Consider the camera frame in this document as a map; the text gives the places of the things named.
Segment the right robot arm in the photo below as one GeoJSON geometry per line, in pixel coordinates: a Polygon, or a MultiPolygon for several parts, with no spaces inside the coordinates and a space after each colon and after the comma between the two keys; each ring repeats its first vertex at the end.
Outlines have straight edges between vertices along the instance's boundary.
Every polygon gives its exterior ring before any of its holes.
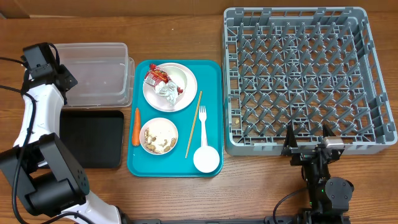
{"type": "Polygon", "coordinates": [[[306,187],[296,190],[281,199],[274,207],[272,219],[277,223],[276,211],[279,205],[307,191],[310,208],[301,208],[292,218],[292,223],[349,223],[349,217],[343,214],[349,210],[349,201],[354,185],[341,177],[332,177],[328,165],[340,159],[345,150],[343,140],[323,125],[323,139],[314,148],[300,147],[294,134],[293,125],[287,127],[287,135],[281,154],[290,156],[291,166],[300,166],[302,179],[306,187]]]}

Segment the white bowl with food scraps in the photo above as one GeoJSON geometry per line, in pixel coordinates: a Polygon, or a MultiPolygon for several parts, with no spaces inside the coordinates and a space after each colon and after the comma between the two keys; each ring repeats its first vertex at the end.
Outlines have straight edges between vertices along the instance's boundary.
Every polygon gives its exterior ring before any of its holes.
{"type": "Polygon", "coordinates": [[[140,131],[139,142],[149,154],[160,156],[167,154],[177,145],[176,125],[166,118],[153,118],[146,122],[140,131]]]}

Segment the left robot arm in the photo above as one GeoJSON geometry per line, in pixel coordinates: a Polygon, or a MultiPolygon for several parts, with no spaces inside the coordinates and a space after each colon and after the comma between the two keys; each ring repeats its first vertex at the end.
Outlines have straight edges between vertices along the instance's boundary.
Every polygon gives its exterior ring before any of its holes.
{"type": "Polygon", "coordinates": [[[25,67],[17,92],[24,100],[21,131],[11,149],[1,153],[1,172],[12,187],[12,209],[24,223],[17,202],[33,216],[46,215],[53,223],[68,218],[75,223],[130,223],[117,206],[90,190],[84,168],[59,138],[60,114],[66,93],[78,82],[60,63],[48,42],[23,49],[25,67]]]}

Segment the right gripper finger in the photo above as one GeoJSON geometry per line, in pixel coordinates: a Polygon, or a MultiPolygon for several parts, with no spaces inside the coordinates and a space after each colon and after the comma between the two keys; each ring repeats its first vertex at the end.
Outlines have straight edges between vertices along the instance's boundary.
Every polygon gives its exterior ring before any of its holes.
{"type": "Polygon", "coordinates": [[[323,137],[333,137],[335,136],[335,133],[331,130],[331,128],[329,127],[329,125],[327,124],[323,124],[323,137]]]}
{"type": "Polygon", "coordinates": [[[284,147],[298,147],[292,123],[287,126],[284,147]]]}

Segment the red snack wrapper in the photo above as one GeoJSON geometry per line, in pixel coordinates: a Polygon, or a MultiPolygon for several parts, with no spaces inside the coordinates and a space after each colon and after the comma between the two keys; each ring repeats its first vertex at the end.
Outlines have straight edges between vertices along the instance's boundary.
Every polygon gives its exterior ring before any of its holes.
{"type": "Polygon", "coordinates": [[[153,87],[156,93],[160,93],[161,89],[171,87],[172,85],[175,85],[177,95],[183,93],[183,89],[171,79],[168,73],[153,63],[149,65],[149,70],[144,77],[144,83],[153,87]]]}

